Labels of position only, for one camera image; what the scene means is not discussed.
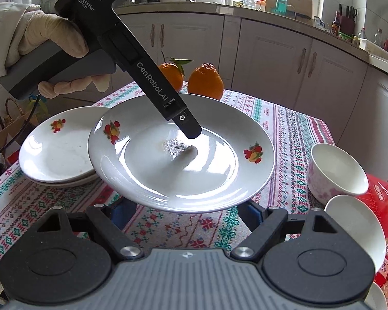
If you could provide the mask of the white plate with fruit print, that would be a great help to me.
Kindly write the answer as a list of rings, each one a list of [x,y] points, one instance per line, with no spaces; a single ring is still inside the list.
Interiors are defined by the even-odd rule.
[[[178,213],[224,210],[262,191],[275,168],[263,127],[215,99],[182,98],[201,125],[196,138],[166,121],[145,96],[107,111],[88,140],[99,177],[137,204]]]

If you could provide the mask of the white kitchen cabinets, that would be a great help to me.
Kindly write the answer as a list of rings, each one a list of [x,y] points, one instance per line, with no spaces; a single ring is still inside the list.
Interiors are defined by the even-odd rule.
[[[326,34],[307,36],[246,18],[140,13],[122,21],[160,62],[188,59],[185,72],[213,64],[229,90],[323,120],[334,141],[388,181],[388,61]]]

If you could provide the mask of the orange without leaf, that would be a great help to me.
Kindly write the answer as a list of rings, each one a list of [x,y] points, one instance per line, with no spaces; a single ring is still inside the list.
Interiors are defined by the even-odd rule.
[[[196,68],[188,79],[188,93],[220,100],[224,83],[213,64],[205,63]]]

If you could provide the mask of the orange with leaf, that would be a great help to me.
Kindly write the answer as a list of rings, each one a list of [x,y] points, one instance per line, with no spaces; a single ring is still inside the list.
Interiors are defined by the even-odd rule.
[[[166,57],[164,52],[161,51],[163,63],[159,65],[159,69],[162,71],[166,79],[170,82],[171,86],[180,92],[183,88],[183,81],[185,78],[185,72],[183,66],[193,62],[192,59],[181,59],[174,57]]]

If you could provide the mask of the white pink floral bowl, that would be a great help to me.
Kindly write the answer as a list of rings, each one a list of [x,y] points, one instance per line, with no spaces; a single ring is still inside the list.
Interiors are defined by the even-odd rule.
[[[308,189],[326,205],[337,195],[359,196],[369,188],[367,175],[345,150],[328,143],[317,143],[310,150]]]

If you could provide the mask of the patterned tablecloth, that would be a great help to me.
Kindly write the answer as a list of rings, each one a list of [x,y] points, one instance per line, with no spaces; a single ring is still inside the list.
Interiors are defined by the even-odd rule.
[[[310,150],[332,143],[320,119],[234,91],[223,102],[258,122],[273,141],[276,154],[271,182],[254,198],[262,206],[280,206],[302,214],[314,205],[306,184]],[[118,194],[95,180],[74,188],[49,188],[24,176],[18,164],[0,177],[0,259],[48,209],[59,205],[82,211],[92,203],[110,204]],[[235,208],[203,214],[176,214],[140,206],[125,226],[125,234],[144,250],[161,248],[236,247],[249,233]]]

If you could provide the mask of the teal bottle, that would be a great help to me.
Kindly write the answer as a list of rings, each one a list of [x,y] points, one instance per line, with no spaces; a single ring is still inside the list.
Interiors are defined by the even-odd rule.
[[[275,13],[277,15],[286,15],[288,0],[276,0]]]

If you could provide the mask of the wooden cutting board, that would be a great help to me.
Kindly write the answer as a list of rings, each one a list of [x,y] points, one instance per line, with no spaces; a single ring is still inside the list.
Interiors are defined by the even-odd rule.
[[[275,4],[276,0],[266,0],[265,12],[276,14]],[[312,0],[288,0],[285,17],[300,20],[302,22],[312,20]]]

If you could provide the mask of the knife block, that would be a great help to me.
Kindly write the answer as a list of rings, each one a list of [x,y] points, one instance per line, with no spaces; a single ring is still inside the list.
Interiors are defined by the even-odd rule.
[[[357,16],[357,9],[353,6],[346,6],[344,9],[342,4],[339,4],[339,24],[340,32],[352,36],[355,30],[355,18]]]

